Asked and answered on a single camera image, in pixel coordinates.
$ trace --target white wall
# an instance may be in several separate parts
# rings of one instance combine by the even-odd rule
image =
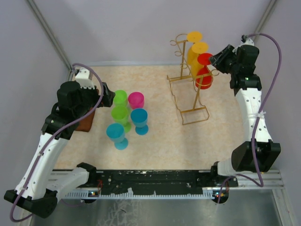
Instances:
[[[2,2],[0,31],[0,224],[10,226],[4,193],[27,170],[67,69],[24,0]]]
[[[201,31],[209,52],[253,32],[269,0],[36,0],[69,59],[89,65],[177,63],[169,41]]]
[[[274,142],[281,144],[276,167],[280,169],[294,211],[300,215],[301,185],[301,1],[279,1],[262,32],[272,35],[282,49],[282,67],[267,101],[267,124]],[[274,76],[278,54],[274,44],[265,37],[257,43],[260,55],[256,72],[266,92]]]

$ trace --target table top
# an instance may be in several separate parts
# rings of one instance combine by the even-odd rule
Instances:
[[[103,66],[93,69],[111,91],[123,89],[128,95],[135,91],[144,94],[149,132],[144,136],[137,135],[132,124],[126,134],[128,147],[117,150],[106,136],[106,128],[114,123],[112,107],[98,108],[91,130],[73,133],[55,169],[73,169],[86,162],[107,170],[206,170],[215,161],[231,157],[232,151],[243,142],[241,113],[230,89],[228,74],[214,77],[212,86],[200,91],[209,119],[182,125],[166,79],[166,75],[179,76],[179,66]],[[191,79],[173,82],[172,88],[181,110],[191,109],[196,94]],[[192,117],[204,117],[204,112],[193,114]]]

